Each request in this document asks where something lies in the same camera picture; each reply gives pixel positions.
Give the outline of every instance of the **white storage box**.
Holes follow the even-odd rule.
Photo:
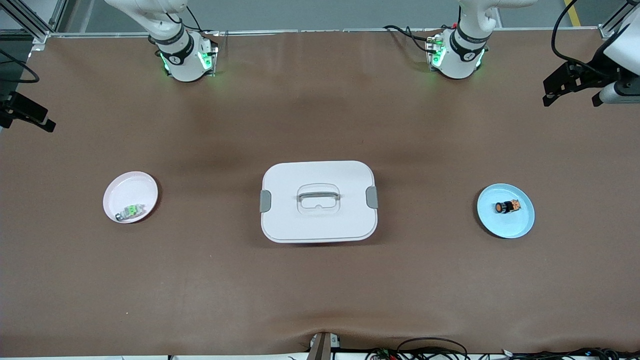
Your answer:
[[[262,179],[262,231],[277,243],[363,240],[378,225],[371,169],[359,161],[282,163]]]

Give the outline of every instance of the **gray handle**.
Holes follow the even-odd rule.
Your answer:
[[[337,200],[340,198],[340,194],[335,192],[301,193],[300,195],[298,195],[298,200],[302,201],[302,199],[308,199],[311,197],[333,197]]]

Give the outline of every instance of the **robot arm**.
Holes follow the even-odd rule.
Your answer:
[[[215,70],[217,46],[196,31],[187,31],[176,15],[186,9],[188,0],[105,1],[149,32],[165,69],[176,80],[194,81]]]
[[[480,65],[484,46],[493,33],[496,19],[492,8],[523,8],[537,0],[458,0],[460,21],[455,29],[446,29],[429,46],[429,64],[445,76],[463,79]]]
[[[640,102],[640,8],[630,12],[619,29],[587,64],[568,60],[543,84],[545,106],[558,97],[586,88],[602,88],[593,106]]]

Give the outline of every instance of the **blue plate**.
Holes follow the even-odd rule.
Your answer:
[[[520,210],[500,214],[495,210],[496,202],[519,200]],[[509,184],[487,186],[478,197],[478,216],[484,227],[493,234],[506,239],[515,239],[528,233],[533,227],[536,213],[527,194]]]

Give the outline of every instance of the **cable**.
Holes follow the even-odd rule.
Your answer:
[[[23,80],[23,79],[2,79],[0,78],[0,81],[4,81],[5,83],[18,83],[18,84],[33,84],[33,83],[37,83],[38,81],[40,81],[40,76],[38,76],[38,74],[36,74],[35,71],[31,70],[31,68],[29,68],[27,66],[27,64],[22,61],[22,60],[18,60],[16,58],[14,58],[11,54],[7,53],[6,51],[0,49],[0,53],[2,55],[5,55],[7,58],[9,58],[10,60],[8,61],[3,61],[2,63],[16,63],[18,65],[20,65],[24,70],[27,70],[31,75],[33,75],[33,79],[27,79],[27,80]]]
[[[385,26],[383,29],[387,29],[387,30],[389,30],[389,29],[398,30],[398,31],[400,32],[400,34],[402,34],[402,35],[404,35],[404,36],[406,36],[406,37],[411,37],[411,35],[409,35],[409,33],[407,33],[405,30],[402,30],[401,28],[398,28],[398,27],[397,27],[397,26],[395,26],[395,25],[387,25],[387,26]],[[414,37],[416,40],[420,40],[420,41],[427,41],[427,38],[417,37],[417,36],[415,36],[415,35],[414,35],[413,37]]]
[[[605,22],[605,23],[604,23],[604,25],[602,26],[602,28],[603,28],[603,29],[604,29],[604,28],[606,28],[606,27],[607,27],[607,25],[609,25],[609,23],[610,23],[613,19],[615,19],[615,18],[616,18],[616,16],[618,16],[618,14],[619,14],[620,12],[622,12],[622,10],[624,10],[624,9],[627,7],[627,5],[629,5],[629,2],[628,2],[628,1],[625,1],[625,4],[624,4],[624,5],[622,5],[622,7],[621,7],[620,9],[618,9],[618,11],[617,11],[615,14],[613,14],[613,16],[609,18],[609,20],[607,20],[607,22]]]
[[[458,22],[455,24],[456,27],[460,24],[460,17],[462,17],[462,6],[458,7]],[[440,26],[441,29],[449,29],[449,30],[454,30],[456,27],[448,26],[446,24],[443,24],[442,26]]]
[[[590,356],[597,357],[598,360],[620,360],[624,357],[626,360],[633,360],[640,357],[640,352],[635,353],[619,353],[609,348],[580,348],[571,352],[538,352],[535,354],[513,354],[509,360],[564,360],[574,359],[573,356]]]
[[[214,30],[203,30],[200,28],[200,25],[198,24],[198,21],[196,20],[196,17],[193,16],[193,13],[191,12],[191,10],[189,10],[189,13],[191,14],[191,17],[193,18],[193,20],[195,20],[196,25],[198,26],[197,28],[194,28],[193,26],[188,26],[185,25],[185,23],[182,21],[182,19],[180,19],[180,21],[176,21],[173,19],[173,17],[171,17],[171,15],[169,13],[164,13],[174,24],[182,24],[184,25],[185,28],[190,29],[190,30],[195,30],[199,33],[205,33],[207,31],[214,31]]]
[[[566,61],[570,61],[570,62],[574,62],[576,64],[582,65],[582,67],[589,69],[591,71],[593,71],[595,74],[598,74],[599,76],[605,78],[605,79],[613,79],[615,80],[614,77],[607,75],[605,73],[603,73],[602,71],[596,70],[594,69],[592,66],[587,65],[586,63],[578,60],[578,59],[574,59],[572,57],[569,57],[567,55],[561,54],[557,49],[556,49],[556,35],[557,35],[557,31],[558,31],[558,27],[560,26],[560,22],[562,21],[562,19],[564,18],[564,16],[566,15],[566,13],[569,12],[569,9],[577,2],[578,0],[571,0],[570,3],[567,4],[567,6],[564,8],[564,10],[562,11],[562,13],[560,13],[560,16],[558,17],[558,20],[556,21],[556,25],[554,25],[554,30],[553,32],[551,32],[551,50],[554,52],[554,54],[559,57],[560,59],[566,60]]]
[[[427,38],[423,38],[423,37],[417,37],[413,34],[413,32],[411,31],[410,27],[406,27],[406,30],[402,30],[401,28],[398,28],[395,25],[387,25],[384,27],[384,29],[395,29],[398,30],[402,35],[406,36],[406,37],[410,37],[413,40],[413,43],[422,51],[424,51],[425,53],[429,53],[429,54],[435,54],[436,52],[434,50],[430,50],[430,49],[426,49],[422,46],[420,46],[420,44],[418,44],[418,40],[420,41],[427,41]]]
[[[397,351],[397,352],[399,352],[399,351],[400,351],[400,348],[401,348],[404,344],[412,343],[412,342],[414,342],[414,341],[424,341],[424,340],[430,340],[430,341],[444,341],[444,342],[446,342],[446,343],[452,343],[452,344],[455,344],[455,345],[459,346],[460,348],[462,348],[462,350],[464,350],[464,353],[461,353],[461,355],[464,355],[466,360],[470,360],[470,359],[469,359],[469,356],[468,356],[467,348],[466,348],[464,345],[462,345],[461,343],[458,343],[457,341],[449,340],[449,339],[445,339],[445,338],[425,337],[425,338],[413,338],[413,339],[405,340],[405,341],[401,342],[401,343],[400,343],[400,345],[398,345],[398,346],[397,346],[396,351]],[[442,348],[442,347],[431,347],[431,348],[433,348],[433,349],[439,349],[439,350],[444,350],[445,352],[446,352],[446,351],[449,351],[449,352],[450,352],[450,354],[459,353],[458,351],[449,350],[449,349],[447,349],[447,348]]]
[[[202,28],[200,27],[200,23],[198,22],[198,19],[196,19],[195,15],[193,15],[193,12],[191,12],[191,9],[189,9],[188,6],[187,6],[187,11],[189,12],[189,14],[191,14],[191,17],[193,18],[193,21],[196,22],[196,26],[198,26],[198,30],[200,30],[200,32],[202,32]]]

